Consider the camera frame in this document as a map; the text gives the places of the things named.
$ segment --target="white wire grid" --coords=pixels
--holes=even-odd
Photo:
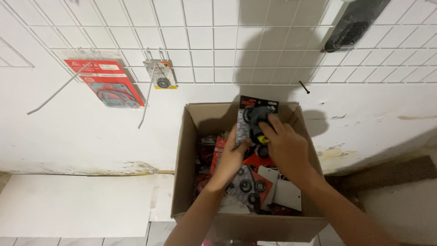
[[[109,25],[108,21],[105,19],[104,15],[102,14],[101,9],[99,8],[99,5],[97,4],[96,0],[83,0],[88,1],[90,6],[92,7],[94,13],[98,17],[98,20],[101,25],[82,25],[79,21],[79,18],[74,14],[72,11],[71,5],[72,3],[68,3],[63,0],[58,0],[59,4],[62,5],[62,8],[65,10],[66,13],[68,13],[65,18],[69,18],[73,21],[74,26],[76,27],[81,35],[83,35],[83,38],[87,41],[89,44],[89,47],[74,47],[67,38],[59,31],[58,28],[62,27],[72,27],[72,25],[55,25],[54,22],[49,18],[49,15],[44,12],[44,10],[40,7],[38,4],[42,0],[27,0],[23,1],[23,4],[29,5],[29,7],[34,8],[37,13],[44,19],[45,23],[43,25],[28,25],[24,19],[17,13],[17,11],[11,7],[11,5],[8,3],[10,0],[0,0],[0,4],[3,5],[14,17],[20,21],[20,23],[29,31],[31,35],[33,35],[38,42],[52,55],[54,59],[56,59],[59,64],[61,64],[70,74],[73,74],[73,72],[70,70],[70,68],[67,67],[67,65],[62,61],[63,58],[59,57],[58,52],[60,50],[68,50],[71,53],[78,54],[80,57],[83,57],[84,59],[90,57],[90,55],[87,55],[85,51],[89,51],[88,54],[91,54],[94,59],[105,59],[101,52],[102,51],[115,51],[120,56],[121,60],[124,64],[126,64],[126,68],[130,71],[130,73],[133,75],[134,80],[136,83],[141,82],[148,82],[147,79],[140,78],[135,74],[134,70],[138,71],[139,68],[144,69],[144,66],[131,66],[129,65],[129,61],[124,55],[123,51],[129,51],[129,50],[136,50],[141,51],[142,57],[144,60],[149,59],[162,59],[166,60],[171,58],[169,56],[169,51],[188,51],[190,65],[189,66],[174,66],[173,68],[182,68],[182,69],[190,69],[192,74],[192,80],[184,81],[181,80],[178,74],[176,73],[176,78],[178,80],[178,83],[186,83],[186,84],[203,84],[205,81],[195,73],[195,71],[199,71],[200,69],[207,69],[212,70],[212,80],[207,81],[207,84],[210,83],[217,83],[217,84],[255,84],[254,83],[254,75],[256,71],[260,71],[264,69],[263,71],[268,71],[268,77],[265,79],[261,84],[278,84],[278,82],[274,79],[275,75],[277,74],[278,69],[288,69],[289,70],[289,77],[285,81],[281,81],[281,85],[288,85],[288,84],[296,84],[298,80],[302,80],[302,82],[311,82],[311,83],[319,83],[319,84],[335,84],[335,83],[359,83],[359,84],[366,84],[366,83],[434,83],[437,81],[437,42],[434,41],[437,34],[437,21],[433,21],[434,16],[437,15],[437,5],[434,5],[430,2],[426,2],[425,0],[392,0],[390,4],[386,7],[384,12],[380,15],[384,17],[387,16],[387,11],[391,11],[389,14],[393,15],[393,18],[397,18],[397,21],[393,21],[391,24],[380,24],[380,22],[377,20],[375,25],[372,26],[370,31],[366,33],[366,35],[359,41],[359,43],[356,45],[357,48],[351,49],[348,52],[335,52],[332,54],[322,53],[318,54],[317,62],[314,64],[311,64],[311,66],[306,66],[303,64],[304,59],[309,55],[310,53],[317,53],[320,51],[320,49],[310,49],[310,45],[307,45],[306,49],[285,49],[286,42],[290,37],[290,33],[292,28],[314,28],[313,34],[311,39],[308,43],[311,43],[316,35],[316,31],[320,28],[328,29],[329,31],[325,34],[324,39],[322,39],[321,45],[323,46],[324,42],[326,41],[326,38],[329,36],[330,32],[333,30],[333,25],[322,25],[323,18],[325,17],[325,14],[329,8],[329,4],[332,4],[335,0],[331,1],[322,1],[320,0],[320,4],[324,4],[323,6],[323,14],[320,16],[320,19],[317,23],[317,25],[294,25],[294,21],[296,18],[297,13],[300,11],[299,7],[301,6],[301,3],[303,3],[304,0],[295,0],[297,2],[297,7],[295,8],[293,13],[290,13],[290,15],[293,16],[293,19],[290,23],[290,25],[277,25],[277,26],[269,26],[267,25],[267,18],[268,18],[268,12],[269,8],[272,4],[272,1],[277,0],[265,0],[268,2],[267,7],[267,14],[264,20],[263,25],[257,25],[257,26],[245,26],[240,25],[239,22],[237,22],[236,25],[220,25],[215,26],[214,25],[214,0],[212,0],[211,3],[211,12],[212,12],[212,21],[211,25],[200,25],[200,26],[187,26],[187,18],[186,18],[186,10],[184,7],[184,1],[183,0],[177,0],[177,2],[180,4],[180,8],[182,11],[182,17],[183,17],[183,26],[161,26],[159,15],[157,13],[157,8],[155,6],[154,0],[149,0],[148,4],[150,4],[150,8],[152,10],[153,19],[155,21],[155,28],[157,29],[159,33],[159,39],[161,41],[161,47],[155,48],[155,49],[149,49],[148,47],[143,46],[140,36],[138,35],[138,28],[150,28],[150,26],[135,26],[134,22],[132,21],[131,15],[129,13],[128,8],[126,7],[125,0],[115,0],[119,4],[119,8],[124,13],[124,17],[126,19],[126,23],[128,25],[123,26],[114,26]],[[395,4],[403,4],[404,8],[398,8],[397,12],[393,13],[393,7]],[[422,13],[417,13],[417,10],[423,8],[425,4],[428,4],[426,8],[428,11],[426,12],[426,16],[423,16]],[[240,15],[242,13],[241,5],[238,5],[238,18],[240,19]],[[420,19],[420,21],[413,21],[413,24],[411,22],[405,22],[402,21],[405,19],[405,17],[409,17],[410,19]],[[38,34],[34,31],[33,28],[35,27],[50,27],[58,36],[58,38],[65,44],[66,48],[56,48],[56,47],[50,47],[47,45],[42,38],[38,36]],[[193,28],[206,28],[209,27],[212,29],[212,49],[192,49],[190,38],[189,38],[189,30]],[[251,28],[261,28],[262,29],[262,35],[260,37],[259,46],[258,49],[238,49],[237,44],[235,45],[235,48],[233,49],[216,49],[215,48],[215,39],[214,39],[214,33],[216,29],[218,28],[236,28],[236,42],[238,42],[238,29],[239,28],[245,28],[245,27],[251,27]],[[89,33],[87,33],[86,28],[104,28],[105,32],[108,34],[108,36],[111,39],[112,44],[114,45],[114,48],[102,48],[98,47],[93,39],[90,37]],[[128,28],[132,32],[133,36],[135,37],[135,41],[137,44],[137,48],[122,48],[119,43],[117,42],[116,37],[114,36],[113,30],[114,28]],[[167,48],[166,43],[169,42],[169,40],[165,40],[163,35],[163,30],[165,29],[182,29],[185,33],[184,39],[186,39],[187,43],[187,49],[169,49]],[[287,36],[284,40],[282,49],[262,49],[261,44],[262,40],[265,34],[266,28],[288,28]],[[431,35],[426,36],[426,40],[419,40],[417,41],[417,36],[423,36],[422,30],[424,28],[430,28],[432,30]],[[378,29],[384,29],[385,33],[383,35],[379,36],[376,40],[374,36],[375,33],[372,32],[372,29],[378,30]],[[362,42],[368,41],[368,39],[373,40],[374,44],[371,47],[361,46],[360,44]],[[209,51],[212,54],[212,65],[208,66],[198,66],[193,63],[193,56],[192,52],[196,51]],[[226,67],[217,67],[215,66],[215,51],[233,51],[234,52],[234,62],[233,66],[226,66]],[[237,51],[242,52],[256,52],[256,58],[254,66],[252,67],[239,67],[237,66]],[[260,52],[280,52],[279,57],[277,60],[274,61],[275,66],[256,66],[259,58]],[[280,66],[280,60],[283,56],[284,52],[299,52],[301,54],[301,58],[299,61],[293,65],[293,66]],[[362,59],[359,62],[355,62],[353,65],[349,63],[348,61],[351,59],[351,57],[356,54],[355,52],[363,52],[364,54],[367,53],[365,56],[362,57]],[[385,53],[386,56],[383,58],[379,58],[380,61],[378,63],[372,63],[369,62],[374,55],[377,55],[379,52]],[[422,56],[423,53],[432,54],[429,57]],[[232,76],[228,81],[225,83],[218,83],[215,81],[216,78],[216,72],[219,71],[220,73],[224,70],[220,69],[232,69]],[[237,69],[250,69],[252,70],[250,80],[246,82],[240,82],[235,81],[235,73]],[[298,77],[299,71],[305,70],[307,73],[307,77],[300,78]]]
[[[0,37],[0,67],[34,67],[24,56]]]

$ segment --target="right hand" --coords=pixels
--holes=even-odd
[[[274,130],[265,122],[260,122],[259,126],[270,140],[267,144],[270,158],[288,180],[302,189],[314,174],[318,176],[308,161],[308,142],[295,133],[289,124],[282,124],[273,114],[268,119]]]

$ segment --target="cardboard box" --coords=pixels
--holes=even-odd
[[[230,131],[237,122],[238,103],[188,104],[184,107],[177,150],[171,217],[179,221],[193,202],[195,143],[199,137]],[[289,123],[309,143],[310,164],[323,176],[316,150],[298,103],[280,103],[279,118]],[[302,194],[302,216],[217,214],[207,234],[209,240],[310,242],[328,221]]]

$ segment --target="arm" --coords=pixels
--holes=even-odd
[[[220,164],[213,177],[170,233],[164,246],[193,246],[202,244],[219,209],[220,201],[225,194],[225,188],[240,168],[244,152],[252,144],[250,139],[248,139],[234,150],[236,131],[235,125],[226,142]]]
[[[399,245],[315,171],[308,161],[308,142],[304,137],[274,115],[269,115],[269,121],[274,130],[263,122],[260,127],[270,139],[270,157],[281,173],[316,204],[346,245]]]

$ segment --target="wire grid panel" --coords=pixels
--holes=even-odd
[[[34,67],[24,56],[0,37],[0,67]]]
[[[437,5],[391,0],[347,52],[321,53],[340,0],[0,0],[63,59],[170,59],[178,83],[320,84],[437,81]]]

